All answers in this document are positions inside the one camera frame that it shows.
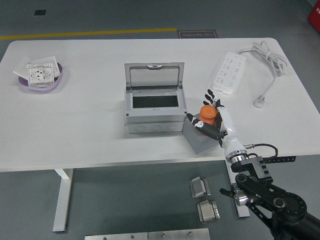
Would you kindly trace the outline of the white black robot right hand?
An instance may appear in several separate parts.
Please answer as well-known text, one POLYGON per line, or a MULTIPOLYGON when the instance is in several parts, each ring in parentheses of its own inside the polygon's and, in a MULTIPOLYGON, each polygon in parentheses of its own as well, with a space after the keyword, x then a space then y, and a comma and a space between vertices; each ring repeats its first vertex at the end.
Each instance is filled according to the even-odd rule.
POLYGON ((215 97, 212 90, 207 90, 205 98, 209 102, 203 102, 199 116, 186 114, 191 125, 203 135, 218 141, 229 163, 246 159, 247 150, 238 140, 237 131, 228 110, 221 104, 221 100, 215 97))

